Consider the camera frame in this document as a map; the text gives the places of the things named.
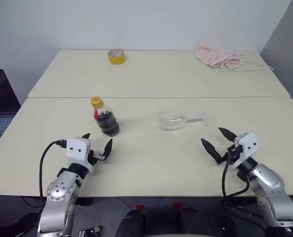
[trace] white table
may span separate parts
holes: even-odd
[[[107,52],[59,51],[28,97],[290,96],[272,71],[220,72],[202,64],[193,51],[125,51],[121,65],[111,64]],[[264,64],[258,52],[243,53],[243,61]]]
[[[209,140],[223,155],[231,145],[218,127],[259,138],[258,162],[278,172],[293,195],[293,101],[290,98],[104,99],[116,114],[120,133],[106,163],[98,162],[88,175],[81,197],[221,196],[218,166],[204,150]],[[184,108],[206,111],[207,124],[186,124],[180,131],[161,131],[158,113]],[[38,196],[40,156],[59,138],[91,132],[93,149],[102,150],[109,137],[92,119],[87,98],[31,98],[24,103],[0,139],[0,195]],[[52,147],[43,167],[43,188],[67,167],[65,150]],[[244,183],[229,170],[226,189]]]

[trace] floor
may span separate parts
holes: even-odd
[[[25,198],[30,205],[39,205],[32,198]],[[175,233],[176,210],[174,203],[195,208],[207,221],[210,234],[222,236],[221,228],[218,224],[218,214],[220,213],[218,197],[102,197],[85,198],[82,204],[75,208],[75,218],[73,224],[73,237],[78,237],[80,230],[89,229],[93,226],[102,226],[102,237],[112,237],[117,228],[130,209],[134,209],[137,204],[145,206],[149,234],[168,234]],[[0,196],[0,227],[6,226],[27,213],[38,212],[40,208],[29,207],[18,196]],[[235,220],[235,229],[238,236],[264,236],[262,231],[253,225]],[[35,228],[24,234],[24,237],[35,237]]]

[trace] yellow bottle cap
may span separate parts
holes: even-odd
[[[93,106],[95,109],[99,109],[99,108],[101,108],[101,107],[104,105],[104,103],[103,103],[101,97],[99,97],[99,96],[95,96],[95,97],[93,97],[93,98],[91,99],[91,104],[92,104],[92,106]]]

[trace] white wall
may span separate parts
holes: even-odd
[[[290,0],[0,0],[0,68],[22,103],[61,48],[261,51]]]

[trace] dark liquid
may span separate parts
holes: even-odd
[[[119,132],[119,124],[112,112],[100,112],[96,120],[102,132],[108,136],[115,136]]]

